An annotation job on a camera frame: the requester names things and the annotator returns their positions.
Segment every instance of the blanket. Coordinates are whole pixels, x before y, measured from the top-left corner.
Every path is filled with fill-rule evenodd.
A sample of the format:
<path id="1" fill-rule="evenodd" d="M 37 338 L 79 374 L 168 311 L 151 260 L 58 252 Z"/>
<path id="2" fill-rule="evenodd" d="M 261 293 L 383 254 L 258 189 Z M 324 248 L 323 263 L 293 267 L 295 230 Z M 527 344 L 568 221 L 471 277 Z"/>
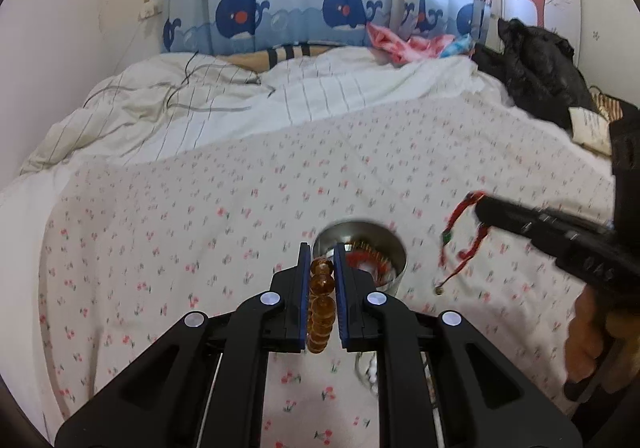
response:
<path id="1" fill-rule="evenodd" d="M 460 311 L 561 408 L 562 345 L 581 284 L 492 232 L 436 296 L 438 239 L 471 189 L 604 220 L 612 187 L 560 141 L 478 93 L 365 108 L 124 168 L 78 171 L 50 216 L 40 323 L 68 417 L 193 309 L 232 311 L 344 218 L 382 222 L 408 252 L 398 297 Z M 472 218 L 452 248 L 474 236 Z M 377 403 L 334 331 L 319 356 L 270 358 L 263 446 L 376 446 Z"/>

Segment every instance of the black bag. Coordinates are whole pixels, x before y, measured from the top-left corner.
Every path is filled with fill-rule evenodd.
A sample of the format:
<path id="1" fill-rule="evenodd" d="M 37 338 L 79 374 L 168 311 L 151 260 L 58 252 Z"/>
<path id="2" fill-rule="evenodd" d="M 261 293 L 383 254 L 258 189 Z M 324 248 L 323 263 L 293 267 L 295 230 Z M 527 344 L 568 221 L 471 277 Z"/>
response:
<path id="1" fill-rule="evenodd" d="M 517 18 L 500 19 L 498 35 L 504 42 L 505 85 L 518 107 L 569 131 L 569 107 L 598 111 L 565 38 Z"/>

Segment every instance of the bed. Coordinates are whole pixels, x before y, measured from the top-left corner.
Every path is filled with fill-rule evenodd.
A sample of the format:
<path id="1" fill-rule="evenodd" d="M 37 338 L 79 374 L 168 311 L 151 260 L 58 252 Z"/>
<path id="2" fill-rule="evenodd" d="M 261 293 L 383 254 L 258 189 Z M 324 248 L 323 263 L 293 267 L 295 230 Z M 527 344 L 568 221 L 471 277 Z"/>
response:
<path id="1" fill-rule="evenodd" d="M 466 57 L 395 68 L 340 48 L 260 75 L 193 54 L 140 62 L 54 125 L 2 192 L 2 376 L 53 440 L 180 316 L 235 309 L 299 242 L 366 217 L 408 250 L 398 298 L 459 310 L 569 410 L 562 344 L 580 284 L 492 232 L 436 296 L 438 240 L 472 189 L 604 221 L 609 168 L 508 107 Z M 453 247 L 474 232 L 463 219 Z M 335 336 L 321 356 L 270 359 L 263 446 L 377 442 L 376 399 Z"/>

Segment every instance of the wall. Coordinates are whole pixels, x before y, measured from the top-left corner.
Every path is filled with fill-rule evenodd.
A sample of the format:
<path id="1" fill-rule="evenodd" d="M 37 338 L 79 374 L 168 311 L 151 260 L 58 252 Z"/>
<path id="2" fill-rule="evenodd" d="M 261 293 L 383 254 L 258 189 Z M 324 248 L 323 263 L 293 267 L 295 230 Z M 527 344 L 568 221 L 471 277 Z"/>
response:
<path id="1" fill-rule="evenodd" d="M 633 0 L 581 0 L 578 68 L 589 85 L 640 106 L 640 12 Z"/>
<path id="2" fill-rule="evenodd" d="M 143 0 L 4 0 L 0 6 L 0 188 L 49 127 L 100 80 L 159 53 Z"/>

